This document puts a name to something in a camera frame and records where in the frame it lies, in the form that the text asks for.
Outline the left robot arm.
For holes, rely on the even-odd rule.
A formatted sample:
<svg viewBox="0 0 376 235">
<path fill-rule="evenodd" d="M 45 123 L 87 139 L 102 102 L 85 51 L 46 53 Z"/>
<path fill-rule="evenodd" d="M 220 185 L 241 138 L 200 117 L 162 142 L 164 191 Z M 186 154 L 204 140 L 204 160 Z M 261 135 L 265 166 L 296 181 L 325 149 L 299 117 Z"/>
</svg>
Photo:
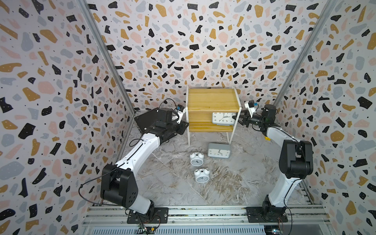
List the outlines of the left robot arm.
<svg viewBox="0 0 376 235">
<path fill-rule="evenodd" d="M 102 171 L 102 199 L 151 218 L 154 203 L 139 194 L 136 176 L 147 158 L 162 143 L 184 134 L 189 123 L 183 121 L 186 109 L 178 105 L 174 110 L 155 108 L 135 117 L 142 136 L 122 159 L 107 164 Z"/>
</svg>

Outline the wooden two-tier shelf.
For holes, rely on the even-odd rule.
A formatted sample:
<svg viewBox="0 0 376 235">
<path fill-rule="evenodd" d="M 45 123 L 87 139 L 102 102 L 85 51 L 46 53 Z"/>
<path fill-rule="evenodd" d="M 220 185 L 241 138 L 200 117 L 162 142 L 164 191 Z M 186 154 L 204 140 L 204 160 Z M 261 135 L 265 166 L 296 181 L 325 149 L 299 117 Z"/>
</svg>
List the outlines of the wooden two-tier shelf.
<svg viewBox="0 0 376 235">
<path fill-rule="evenodd" d="M 237 113 L 240 116 L 241 103 L 236 87 L 202 88 L 188 87 L 186 91 L 186 120 L 188 145 L 191 145 L 191 134 L 198 132 L 226 133 L 227 142 L 231 144 L 237 127 L 236 119 L 233 126 L 221 126 L 212 123 L 213 112 Z"/>
</svg>

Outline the grey rectangular alarm clock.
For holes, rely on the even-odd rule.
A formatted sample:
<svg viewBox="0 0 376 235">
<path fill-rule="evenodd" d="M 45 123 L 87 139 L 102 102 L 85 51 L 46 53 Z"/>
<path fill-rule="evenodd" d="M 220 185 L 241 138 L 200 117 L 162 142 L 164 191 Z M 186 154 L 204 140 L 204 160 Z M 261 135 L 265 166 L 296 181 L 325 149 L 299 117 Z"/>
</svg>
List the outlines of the grey rectangular alarm clock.
<svg viewBox="0 0 376 235">
<path fill-rule="evenodd" d="M 210 143 L 208 145 L 208 156 L 213 158 L 228 159 L 231 155 L 231 146 L 226 144 Z"/>
<path fill-rule="evenodd" d="M 235 125 L 236 118 L 237 113 L 213 112 L 211 121 L 215 125 L 233 126 Z"/>
</svg>

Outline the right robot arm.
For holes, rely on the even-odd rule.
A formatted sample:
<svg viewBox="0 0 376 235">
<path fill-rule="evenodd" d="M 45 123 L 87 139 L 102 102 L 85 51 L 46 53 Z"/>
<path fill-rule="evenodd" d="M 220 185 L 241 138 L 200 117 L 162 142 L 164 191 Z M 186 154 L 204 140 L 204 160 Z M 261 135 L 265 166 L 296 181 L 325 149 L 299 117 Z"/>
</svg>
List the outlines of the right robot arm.
<svg viewBox="0 0 376 235">
<path fill-rule="evenodd" d="M 279 179 L 263 201 L 261 212 L 266 219 L 272 216 L 282 216 L 287 209 L 287 201 L 296 186 L 313 172 L 312 144 L 288 134 L 275 123 L 277 108 L 266 104 L 257 113 L 258 105 L 247 101 L 245 109 L 239 113 L 238 123 L 242 126 L 257 126 L 266 138 L 274 141 L 282 149 L 279 158 Z"/>
</svg>

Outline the white twin-bell alarm clock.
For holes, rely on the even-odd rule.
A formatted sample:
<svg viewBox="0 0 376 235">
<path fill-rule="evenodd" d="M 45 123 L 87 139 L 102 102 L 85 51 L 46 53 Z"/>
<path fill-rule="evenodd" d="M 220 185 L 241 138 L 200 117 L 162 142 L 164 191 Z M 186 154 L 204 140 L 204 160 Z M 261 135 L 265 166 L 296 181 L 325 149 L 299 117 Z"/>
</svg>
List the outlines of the white twin-bell alarm clock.
<svg viewBox="0 0 376 235">
<path fill-rule="evenodd" d="M 190 161 L 192 166 L 201 166 L 204 163 L 204 154 L 201 152 L 192 152 L 190 154 Z"/>
</svg>

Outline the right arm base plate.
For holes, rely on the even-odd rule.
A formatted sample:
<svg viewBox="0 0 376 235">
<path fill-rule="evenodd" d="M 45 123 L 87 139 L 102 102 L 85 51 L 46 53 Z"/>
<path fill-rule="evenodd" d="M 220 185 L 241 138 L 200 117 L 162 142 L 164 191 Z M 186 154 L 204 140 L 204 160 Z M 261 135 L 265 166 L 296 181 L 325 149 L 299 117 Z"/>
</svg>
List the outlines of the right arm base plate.
<svg viewBox="0 0 376 235">
<path fill-rule="evenodd" d="M 283 223 L 288 222 L 286 207 L 246 207 L 246 215 L 249 223 Z"/>
</svg>

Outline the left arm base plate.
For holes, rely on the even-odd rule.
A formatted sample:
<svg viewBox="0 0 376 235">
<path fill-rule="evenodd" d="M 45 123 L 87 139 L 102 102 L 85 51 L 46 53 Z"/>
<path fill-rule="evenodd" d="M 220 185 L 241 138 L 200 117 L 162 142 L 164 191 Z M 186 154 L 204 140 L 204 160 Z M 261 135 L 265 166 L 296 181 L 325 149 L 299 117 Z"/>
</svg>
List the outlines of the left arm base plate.
<svg viewBox="0 0 376 235">
<path fill-rule="evenodd" d="M 146 214 L 135 211 L 129 212 L 127 224 L 166 224 L 168 220 L 168 207 L 151 208 Z"/>
</svg>

